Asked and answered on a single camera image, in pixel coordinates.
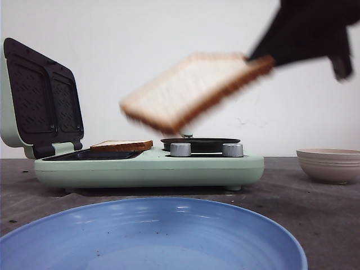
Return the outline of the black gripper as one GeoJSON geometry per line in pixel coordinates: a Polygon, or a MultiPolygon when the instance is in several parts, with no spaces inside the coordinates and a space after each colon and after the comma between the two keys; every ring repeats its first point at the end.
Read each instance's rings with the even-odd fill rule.
{"type": "Polygon", "coordinates": [[[359,1],[281,1],[247,61],[271,56],[278,65],[328,57],[336,80],[353,72],[348,27],[359,22],[359,1]]]}

